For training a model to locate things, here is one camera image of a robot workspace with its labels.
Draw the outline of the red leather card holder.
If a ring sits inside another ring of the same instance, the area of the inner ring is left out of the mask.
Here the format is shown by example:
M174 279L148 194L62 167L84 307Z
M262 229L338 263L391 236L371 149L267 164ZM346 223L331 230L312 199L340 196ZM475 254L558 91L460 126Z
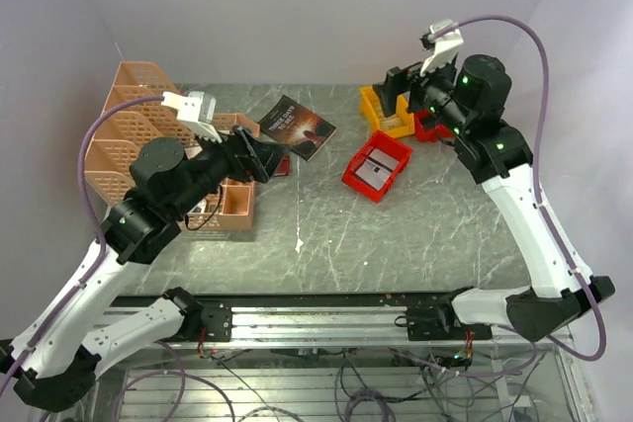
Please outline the red leather card holder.
M291 172L291 157L289 155L285 155L275 170L275 177L287 177Z

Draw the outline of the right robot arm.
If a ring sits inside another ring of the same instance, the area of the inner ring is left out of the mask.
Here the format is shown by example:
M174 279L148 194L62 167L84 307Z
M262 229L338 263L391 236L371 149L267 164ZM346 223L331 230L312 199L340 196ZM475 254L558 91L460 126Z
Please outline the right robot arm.
M502 117L510 88L504 65L485 54L467 57L460 68L453 61L431 72L422 63L393 67L373 87L385 115L408 94L408 109L423 115L424 129L450 131L458 160L497 206L528 269L526 288L454 295L435 316L437 330L450 339L474 323L510 327L537 342L615 293L611 279L595 275L558 229L533 176L533 153Z

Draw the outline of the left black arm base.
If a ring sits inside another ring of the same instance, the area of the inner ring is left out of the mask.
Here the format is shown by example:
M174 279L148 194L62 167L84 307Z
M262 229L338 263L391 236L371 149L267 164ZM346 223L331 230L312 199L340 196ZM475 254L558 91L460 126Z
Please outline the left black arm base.
M223 303L206 306L201 316L201 336L203 342L229 342L232 332L232 311Z

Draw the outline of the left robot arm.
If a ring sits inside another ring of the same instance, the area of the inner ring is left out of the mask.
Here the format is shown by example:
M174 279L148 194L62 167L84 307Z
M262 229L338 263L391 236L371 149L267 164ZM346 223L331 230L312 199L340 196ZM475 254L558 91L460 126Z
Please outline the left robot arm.
M289 152L244 127L234 127L218 142L198 142L201 149L193 158L175 138L143 146L130 167L134 186L99 225L73 276L43 315L2 341L1 370L17 379L14 391L25 404L64 411L119 361L151 343L190 340L200 332L203 307L181 288L124 320L94 327L121 290L180 234L195 205L218 193L225 179L268 182Z

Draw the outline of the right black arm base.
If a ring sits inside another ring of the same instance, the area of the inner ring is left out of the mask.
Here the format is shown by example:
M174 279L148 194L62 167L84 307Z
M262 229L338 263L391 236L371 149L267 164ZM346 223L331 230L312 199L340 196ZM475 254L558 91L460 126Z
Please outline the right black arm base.
M462 323L452 309L439 305L407 308L395 318L394 324L407 332L409 341L484 341L493 338L489 325Z

